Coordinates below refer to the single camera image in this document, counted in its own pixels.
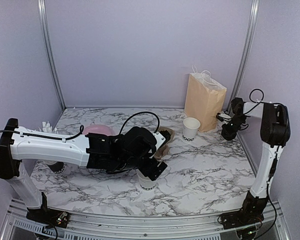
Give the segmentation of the white paper cup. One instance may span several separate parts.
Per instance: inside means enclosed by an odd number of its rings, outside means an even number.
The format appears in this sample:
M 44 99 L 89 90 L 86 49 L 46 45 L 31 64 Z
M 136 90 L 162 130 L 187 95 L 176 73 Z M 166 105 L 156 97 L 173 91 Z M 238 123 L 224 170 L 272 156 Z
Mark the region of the white paper cup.
M 151 191 L 155 188 L 157 181 L 151 180 L 149 177 L 144 176 L 138 169 L 136 170 L 140 187 L 145 191 Z
M 182 138 L 186 142 L 192 142 L 201 126 L 199 120 L 193 117 L 187 117 L 183 120 Z

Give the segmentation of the brown cardboard cup carrier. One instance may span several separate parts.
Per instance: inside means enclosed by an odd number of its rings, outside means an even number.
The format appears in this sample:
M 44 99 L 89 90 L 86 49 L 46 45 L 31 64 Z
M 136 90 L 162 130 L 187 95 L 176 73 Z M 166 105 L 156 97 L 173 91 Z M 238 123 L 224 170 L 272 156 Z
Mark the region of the brown cardboard cup carrier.
M 161 146 L 154 155 L 154 158 L 159 161 L 169 153 L 169 149 L 170 149 L 169 143 L 173 141 L 173 139 L 175 137 L 175 131 L 173 129 L 165 127 L 165 126 L 160 126 L 158 131 L 159 132 L 168 131 L 170 134 L 170 140 L 168 140 L 163 146 Z

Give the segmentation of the brown paper bag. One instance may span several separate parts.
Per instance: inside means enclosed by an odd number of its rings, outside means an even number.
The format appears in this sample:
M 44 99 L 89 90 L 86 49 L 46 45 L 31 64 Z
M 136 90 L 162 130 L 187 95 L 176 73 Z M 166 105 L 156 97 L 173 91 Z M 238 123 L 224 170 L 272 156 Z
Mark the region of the brown paper bag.
M 200 132 L 208 132 L 217 126 L 216 115 L 222 111 L 227 88 L 213 79 L 208 70 L 199 72 L 195 65 L 191 67 L 184 113 L 200 122 Z

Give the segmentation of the black cup lid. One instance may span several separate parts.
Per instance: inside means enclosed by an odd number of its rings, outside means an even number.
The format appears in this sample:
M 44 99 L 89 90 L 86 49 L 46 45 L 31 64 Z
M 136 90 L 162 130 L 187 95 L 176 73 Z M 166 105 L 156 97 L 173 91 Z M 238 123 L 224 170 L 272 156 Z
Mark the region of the black cup lid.
M 225 140 L 227 140 L 227 141 L 232 141 L 233 139 L 236 138 L 237 133 L 236 133 L 236 132 L 234 132 L 234 133 L 226 133 L 226 132 L 222 132 L 222 133 L 221 133 L 221 136 L 222 136 Z

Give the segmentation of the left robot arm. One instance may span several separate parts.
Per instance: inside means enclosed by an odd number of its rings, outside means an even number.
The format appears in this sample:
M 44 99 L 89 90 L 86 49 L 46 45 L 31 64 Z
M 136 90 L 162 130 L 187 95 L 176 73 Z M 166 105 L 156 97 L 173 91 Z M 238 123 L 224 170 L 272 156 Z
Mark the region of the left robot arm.
M 16 118 L 8 120 L 0 130 L 0 179 L 10 183 L 29 211 L 43 223 L 53 219 L 47 198 L 30 180 L 23 160 L 42 160 L 52 163 L 55 172 L 64 164 L 87 169 L 104 170 L 108 174 L 139 170 L 155 181 L 167 168 L 155 159 L 155 153 L 171 139 L 167 130 L 151 132 L 134 126 L 125 134 L 83 134 L 80 127 L 76 135 L 39 132 L 19 126 Z

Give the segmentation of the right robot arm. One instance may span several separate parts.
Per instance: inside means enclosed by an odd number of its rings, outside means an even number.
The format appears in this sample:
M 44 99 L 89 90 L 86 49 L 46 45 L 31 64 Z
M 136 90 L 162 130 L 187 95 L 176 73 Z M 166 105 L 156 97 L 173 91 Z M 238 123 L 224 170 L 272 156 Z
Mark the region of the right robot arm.
M 262 154 L 254 183 L 248 191 L 237 219 L 242 224 L 248 224 L 257 215 L 263 213 L 270 201 L 270 190 L 281 154 L 291 136 L 288 108 L 278 102 L 265 102 L 262 96 L 260 100 L 252 100 L 254 92 L 264 92 L 253 89 L 249 94 L 249 101 L 236 97 L 231 101 L 233 116 L 217 113 L 216 118 L 225 122 L 222 125 L 221 135 L 231 141 L 237 136 L 237 132 L 248 128 L 247 118 L 261 119 L 260 138 L 262 141 Z

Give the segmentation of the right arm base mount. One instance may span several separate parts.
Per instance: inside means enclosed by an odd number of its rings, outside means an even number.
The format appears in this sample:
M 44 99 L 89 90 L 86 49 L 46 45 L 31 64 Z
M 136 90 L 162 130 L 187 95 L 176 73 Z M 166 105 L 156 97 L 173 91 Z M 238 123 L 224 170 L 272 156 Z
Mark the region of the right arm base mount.
M 226 212 L 219 215 L 217 221 L 223 226 L 224 230 L 244 227 L 255 223 L 261 223 L 264 215 L 243 215 L 239 211 Z

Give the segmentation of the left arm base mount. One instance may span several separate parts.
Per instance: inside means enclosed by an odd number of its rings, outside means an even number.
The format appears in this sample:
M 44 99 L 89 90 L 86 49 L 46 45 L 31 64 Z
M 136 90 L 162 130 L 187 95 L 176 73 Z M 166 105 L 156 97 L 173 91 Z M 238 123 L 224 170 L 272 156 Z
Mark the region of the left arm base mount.
M 29 209 L 26 218 L 42 224 L 51 224 L 54 227 L 66 228 L 70 214 L 66 211 L 50 209 Z

